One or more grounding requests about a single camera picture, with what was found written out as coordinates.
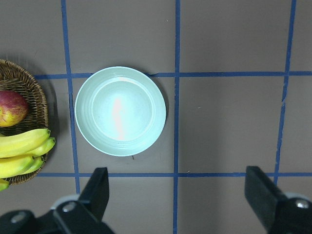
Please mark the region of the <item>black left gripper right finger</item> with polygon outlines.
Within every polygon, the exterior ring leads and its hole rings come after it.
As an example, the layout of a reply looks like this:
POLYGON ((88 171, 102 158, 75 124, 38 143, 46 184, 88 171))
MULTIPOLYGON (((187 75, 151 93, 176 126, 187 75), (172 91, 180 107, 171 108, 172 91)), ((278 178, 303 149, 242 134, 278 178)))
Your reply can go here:
POLYGON ((258 166, 247 166, 245 198, 268 234, 310 234, 312 200, 283 192, 258 166))

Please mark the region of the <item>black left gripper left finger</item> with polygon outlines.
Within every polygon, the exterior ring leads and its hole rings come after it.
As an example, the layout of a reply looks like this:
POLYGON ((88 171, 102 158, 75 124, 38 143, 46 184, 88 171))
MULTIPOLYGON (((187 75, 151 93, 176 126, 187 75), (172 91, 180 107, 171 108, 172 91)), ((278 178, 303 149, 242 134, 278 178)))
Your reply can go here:
POLYGON ((108 170, 96 168, 76 200, 54 209, 54 221, 63 234, 112 234, 114 231, 102 222, 108 201, 108 170))

